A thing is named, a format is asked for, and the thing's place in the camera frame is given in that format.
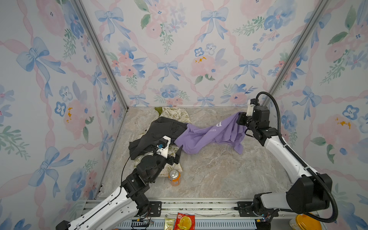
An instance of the purple t-shirt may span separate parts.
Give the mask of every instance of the purple t-shirt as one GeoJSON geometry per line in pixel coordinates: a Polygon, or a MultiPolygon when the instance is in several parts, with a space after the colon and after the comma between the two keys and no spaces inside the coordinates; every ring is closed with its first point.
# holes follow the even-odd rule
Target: purple t-shirt
{"type": "Polygon", "coordinates": [[[187,130],[175,140],[175,144],[177,146],[183,145],[183,150],[188,154],[196,154],[209,143],[226,143],[234,147],[237,153],[242,154],[241,142],[245,137],[246,126],[236,123],[238,115],[239,113],[236,113],[207,128],[198,128],[192,124],[187,124],[187,130]]]}

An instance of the snack package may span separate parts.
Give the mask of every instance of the snack package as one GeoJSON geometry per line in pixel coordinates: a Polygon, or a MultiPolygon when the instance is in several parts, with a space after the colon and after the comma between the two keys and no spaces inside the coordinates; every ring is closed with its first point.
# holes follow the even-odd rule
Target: snack package
{"type": "Polygon", "coordinates": [[[175,219],[165,219],[164,230],[173,230],[175,219]]]}
{"type": "Polygon", "coordinates": [[[195,215],[178,213],[174,230],[194,230],[195,215]]]}

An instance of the red snack bag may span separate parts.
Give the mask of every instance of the red snack bag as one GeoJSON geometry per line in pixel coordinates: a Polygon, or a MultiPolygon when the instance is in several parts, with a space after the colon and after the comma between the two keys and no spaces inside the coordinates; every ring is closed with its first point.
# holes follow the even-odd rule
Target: red snack bag
{"type": "Polygon", "coordinates": [[[174,230],[194,230],[195,215],[178,213],[174,230]]]}

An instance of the yellow snack packet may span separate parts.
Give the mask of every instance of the yellow snack packet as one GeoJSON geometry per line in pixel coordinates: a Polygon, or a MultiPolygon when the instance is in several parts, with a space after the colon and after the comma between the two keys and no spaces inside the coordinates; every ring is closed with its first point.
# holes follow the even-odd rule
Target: yellow snack packet
{"type": "Polygon", "coordinates": [[[175,219],[165,219],[164,230],[173,230],[175,219]]]}

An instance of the black mounting plate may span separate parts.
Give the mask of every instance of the black mounting plate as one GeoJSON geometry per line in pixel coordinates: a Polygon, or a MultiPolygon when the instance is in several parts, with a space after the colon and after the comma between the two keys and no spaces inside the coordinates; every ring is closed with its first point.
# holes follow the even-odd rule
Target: black mounting plate
{"type": "MultiPolygon", "coordinates": [[[[252,201],[238,201],[237,202],[239,208],[250,206],[252,205],[252,203],[253,203],[252,201]]],[[[246,210],[246,209],[239,210],[239,214],[241,217],[256,216],[252,211],[252,207],[249,210],[246,210]]]]}
{"type": "Polygon", "coordinates": [[[161,216],[161,206],[162,206],[162,202],[161,201],[150,201],[149,205],[148,205],[148,216],[149,217],[160,217],[161,216]]]}

